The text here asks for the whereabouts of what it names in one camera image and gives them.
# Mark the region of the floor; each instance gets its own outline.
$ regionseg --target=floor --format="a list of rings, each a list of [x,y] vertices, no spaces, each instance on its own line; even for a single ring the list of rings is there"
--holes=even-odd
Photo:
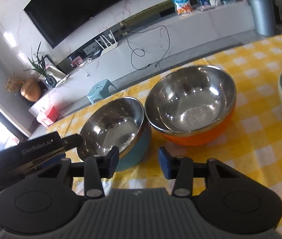
[[[277,26],[277,34],[282,34],[282,25]],[[265,38],[266,37],[257,34],[254,30],[221,38],[216,41],[206,43],[201,46],[185,50],[176,55],[164,58],[157,64],[157,66],[156,64],[151,64],[144,70],[134,71],[126,76],[121,77],[120,79],[113,81],[113,84],[119,91],[121,91],[169,69],[178,67],[180,65],[192,62],[203,57],[213,55],[226,49],[249,44],[251,42]],[[91,103],[88,98],[84,96],[76,102],[60,110],[60,116],[58,120],[61,120],[83,109],[84,107],[89,106],[90,104]],[[33,123],[33,130],[34,132],[29,139],[39,137],[45,132],[46,128],[35,120]]]

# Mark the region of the blue chip bag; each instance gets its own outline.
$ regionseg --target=blue chip bag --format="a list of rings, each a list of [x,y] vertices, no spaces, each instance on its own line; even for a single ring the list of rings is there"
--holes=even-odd
[[[185,14],[193,12],[190,0],[173,0],[175,9],[178,14]]]

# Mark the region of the black tv screen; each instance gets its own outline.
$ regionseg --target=black tv screen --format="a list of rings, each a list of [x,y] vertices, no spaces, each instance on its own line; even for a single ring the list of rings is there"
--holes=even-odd
[[[54,48],[82,24],[119,1],[31,0],[24,10]]]

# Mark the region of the trash can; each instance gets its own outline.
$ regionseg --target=trash can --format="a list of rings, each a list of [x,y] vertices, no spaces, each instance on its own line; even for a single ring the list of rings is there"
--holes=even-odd
[[[276,23],[272,0],[249,0],[255,30],[262,36],[275,36]]]

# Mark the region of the black cable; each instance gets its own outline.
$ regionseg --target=black cable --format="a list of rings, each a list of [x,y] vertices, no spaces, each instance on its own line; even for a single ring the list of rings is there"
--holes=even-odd
[[[145,32],[147,32],[147,31],[154,30],[154,29],[160,28],[160,27],[163,27],[163,28],[166,29],[167,36],[168,36],[168,38],[169,38],[169,47],[167,48],[167,50],[166,50],[166,52],[164,53],[164,55],[162,56],[162,58],[161,58],[159,61],[156,62],[155,67],[157,66],[157,64],[158,64],[159,62],[162,61],[162,59],[165,57],[165,55],[167,54],[167,52],[168,52],[169,49],[170,49],[171,40],[170,40],[169,31],[167,30],[166,26],[164,26],[164,25],[159,25],[159,26],[156,26],[156,27],[154,27],[154,28],[150,28],[150,29],[147,29],[147,30],[141,31],[141,32],[129,32],[129,33],[132,33],[132,34],[141,34],[141,33],[145,33]],[[132,67],[133,67],[134,69],[136,69],[136,70],[143,70],[143,69],[147,68],[148,66],[150,66],[151,64],[148,64],[147,66],[145,66],[145,67],[139,69],[139,68],[136,68],[136,67],[133,65],[133,63],[132,63],[132,56],[133,56],[133,53],[134,53],[135,55],[137,55],[138,57],[144,57],[144,56],[145,56],[145,51],[144,51],[143,49],[141,49],[141,48],[135,48],[135,49],[133,49],[133,48],[130,46],[128,37],[124,34],[123,31],[122,31],[122,34],[126,37],[127,42],[128,42],[128,46],[129,46],[129,48],[132,50],[132,52],[131,52],[131,65],[132,65]],[[136,50],[141,50],[141,51],[143,52],[143,55],[138,55],[138,54],[135,52]]]

